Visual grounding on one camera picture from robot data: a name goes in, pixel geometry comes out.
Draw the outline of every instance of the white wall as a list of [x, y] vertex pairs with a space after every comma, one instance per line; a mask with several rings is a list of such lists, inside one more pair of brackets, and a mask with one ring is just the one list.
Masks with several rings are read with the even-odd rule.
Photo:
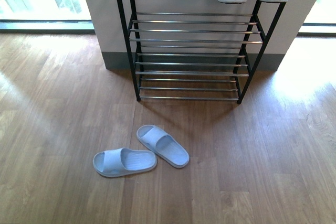
[[[228, 5], [216, 0], [137, 0], [138, 11], [146, 7], [157, 11], [181, 10], [185, 12], [250, 12], [254, 0], [243, 5]], [[316, 0], [289, 0], [276, 27], [266, 53], [285, 54], [297, 35], [305, 17]], [[120, 25], [116, 0], [87, 0], [93, 25], [103, 52], [125, 52], [123, 34]], [[270, 23], [277, 8], [276, 4], [263, 4], [259, 14], [264, 26]]]

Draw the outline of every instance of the laminate flooring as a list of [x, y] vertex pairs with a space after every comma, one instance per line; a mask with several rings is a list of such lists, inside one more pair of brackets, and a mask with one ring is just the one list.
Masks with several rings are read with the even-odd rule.
[[[297, 38], [241, 105], [136, 102], [94, 35], [0, 36], [0, 223], [336, 223], [336, 39]], [[190, 163], [108, 179], [156, 124]]]

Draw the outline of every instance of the gray baseboard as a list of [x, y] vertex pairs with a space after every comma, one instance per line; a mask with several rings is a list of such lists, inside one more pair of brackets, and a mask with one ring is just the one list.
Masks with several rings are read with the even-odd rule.
[[[105, 62], [105, 67], [107, 69], [129, 69], [129, 62], [126, 52], [102, 52], [102, 56]], [[253, 65], [257, 54], [250, 54], [249, 60]], [[283, 58], [285, 55], [283, 54], [264, 54], [260, 64], [258, 66], [258, 70], [262, 71], [277, 71]], [[160, 58], [156, 58], [157, 62], [162, 61]]]

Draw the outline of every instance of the black metal shoe rack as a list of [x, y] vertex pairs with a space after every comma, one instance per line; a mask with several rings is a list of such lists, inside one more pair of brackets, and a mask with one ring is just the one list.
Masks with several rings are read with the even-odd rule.
[[[129, 20], [125, 1], [117, 3], [138, 101], [151, 98], [237, 103], [242, 102], [286, 5], [278, 3], [265, 32], [258, 17], [262, 4], [259, 0], [250, 14], [137, 12], [135, 0], [130, 0]], [[259, 39], [251, 40], [251, 35]], [[232, 40], [235, 36], [241, 39]], [[247, 45], [260, 48], [253, 65]]]

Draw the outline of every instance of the slipper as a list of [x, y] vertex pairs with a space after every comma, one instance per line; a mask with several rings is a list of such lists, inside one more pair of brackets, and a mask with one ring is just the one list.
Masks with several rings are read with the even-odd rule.
[[172, 136], [155, 125], [140, 127], [136, 136], [144, 146], [175, 168], [182, 168], [189, 162], [188, 152]]
[[147, 172], [156, 166], [156, 156], [150, 151], [120, 148], [97, 153], [93, 158], [96, 171], [109, 178]]

